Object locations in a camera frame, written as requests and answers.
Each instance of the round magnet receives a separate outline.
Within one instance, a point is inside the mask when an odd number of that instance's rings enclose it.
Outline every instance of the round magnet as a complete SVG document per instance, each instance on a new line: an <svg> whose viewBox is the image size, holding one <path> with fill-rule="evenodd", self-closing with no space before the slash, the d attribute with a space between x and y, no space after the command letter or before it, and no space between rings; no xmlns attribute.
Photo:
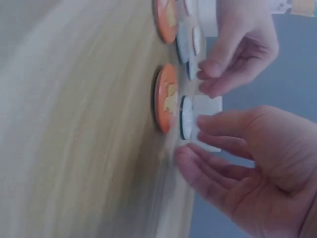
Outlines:
<svg viewBox="0 0 317 238"><path fill-rule="evenodd" d="M166 134L173 125L178 99L176 69L166 64L159 72L154 93L155 118L160 129Z"/></svg>
<svg viewBox="0 0 317 238"><path fill-rule="evenodd" d="M177 8L175 0L154 0L155 18L162 39L172 43L177 34Z"/></svg>
<svg viewBox="0 0 317 238"><path fill-rule="evenodd" d="M184 5L185 5L187 15L192 16L194 14L193 0L184 0Z"/></svg>
<svg viewBox="0 0 317 238"><path fill-rule="evenodd" d="M188 140L192 134L193 125L193 104L189 97L183 96L180 103L180 136Z"/></svg>
<svg viewBox="0 0 317 238"><path fill-rule="evenodd" d="M189 60L189 39L186 25L183 22L178 23L178 33L176 36L177 54L181 63Z"/></svg>
<svg viewBox="0 0 317 238"><path fill-rule="evenodd" d="M198 66L197 66L194 50L189 51L189 61L186 63L186 71L187 71L187 77L189 80L196 79Z"/></svg>
<svg viewBox="0 0 317 238"><path fill-rule="evenodd" d="M195 50L195 55L198 55L200 52L200 43L201 43L201 33L198 27L193 28L193 47Z"/></svg>

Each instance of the small white object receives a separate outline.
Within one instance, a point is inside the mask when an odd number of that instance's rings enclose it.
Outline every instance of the small white object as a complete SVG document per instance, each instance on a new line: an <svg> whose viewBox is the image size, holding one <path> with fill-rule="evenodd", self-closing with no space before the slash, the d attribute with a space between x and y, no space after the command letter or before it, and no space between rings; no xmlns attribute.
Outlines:
<svg viewBox="0 0 317 238"><path fill-rule="evenodd" d="M197 127L196 121L199 115L213 116L219 112L222 112L222 97L216 97L211 99L206 95L195 95L193 99L193 131L192 131L192 142L199 145L203 149L209 152L220 152L219 148L202 143L197 139L198 132L200 131Z"/></svg>
<svg viewBox="0 0 317 238"><path fill-rule="evenodd" d="M285 14L292 8L291 0L269 0L269 7L273 14Z"/></svg>
<svg viewBox="0 0 317 238"><path fill-rule="evenodd" d="M194 49L189 50L189 61L186 64L187 77L189 80L195 80L198 67L197 60L194 54Z"/></svg>
<svg viewBox="0 0 317 238"><path fill-rule="evenodd" d="M216 0L197 0L197 14L203 36L218 36Z"/></svg>
<svg viewBox="0 0 317 238"><path fill-rule="evenodd" d="M187 15L192 16L194 15L194 0L184 0L185 9L187 12Z"/></svg>
<svg viewBox="0 0 317 238"><path fill-rule="evenodd" d="M200 44L201 44L201 33L199 27L193 28L193 44L195 55L198 55L200 52Z"/></svg>
<svg viewBox="0 0 317 238"><path fill-rule="evenodd" d="M193 104L189 97L183 96L180 104L180 136L188 140L192 134Z"/></svg>
<svg viewBox="0 0 317 238"><path fill-rule="evenodd" d="M180 21L178 23L178 33L176 37L177 53L179 61L186 63L189 60L189 39L186 25Z"/></svg>

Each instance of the white square block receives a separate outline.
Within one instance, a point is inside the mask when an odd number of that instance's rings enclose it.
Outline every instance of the white square block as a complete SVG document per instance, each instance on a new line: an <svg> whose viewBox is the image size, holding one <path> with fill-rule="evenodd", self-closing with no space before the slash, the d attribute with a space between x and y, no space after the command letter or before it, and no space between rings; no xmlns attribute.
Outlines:
<svg viewBox="0 0 317 238"><path fill-rule="evenodd" d="M197 139L199 129L197 127L197 117L199 115L213 116L219 112L222 112L222 97L216 97L211 99L206 95L196 95L193 99L193 128L191 141L203 149L210 152L220 152L221 150L213 146L200 142Z"/></svg>

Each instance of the cartoon character print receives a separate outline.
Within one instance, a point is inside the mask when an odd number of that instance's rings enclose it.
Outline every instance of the cartoon character print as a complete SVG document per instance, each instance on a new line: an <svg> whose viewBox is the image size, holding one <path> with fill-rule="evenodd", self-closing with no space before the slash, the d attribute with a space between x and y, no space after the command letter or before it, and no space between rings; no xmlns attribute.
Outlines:
<svg viewBox="0 0 317 238"><path fill-rule="evenodd" d="M168 84L166 87L167 90L167 97L164 100L163 109L164 111L168 111L171 114L176 113L176 106L177 106L177 85L176 84Z"/></svg>

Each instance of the orange disc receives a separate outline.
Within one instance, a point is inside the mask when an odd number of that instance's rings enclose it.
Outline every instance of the orange disc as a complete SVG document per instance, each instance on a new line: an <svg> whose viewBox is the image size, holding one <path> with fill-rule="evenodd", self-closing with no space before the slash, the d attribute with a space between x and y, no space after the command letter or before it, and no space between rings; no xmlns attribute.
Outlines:
<svg viewBox="0 0 317 238"><path fill-rule="evenodd" d="M155 114L158 125L164 133L168 133L173 125L178 99L176 69L166 64L159 72L155 88Z"/></svg>
<svg viewBox="0 0 317 238"><path fill-rule="evenodd" d="M175 0L154 0L156 23L164 41L172 43L177 34L177 8Z"/></svg>

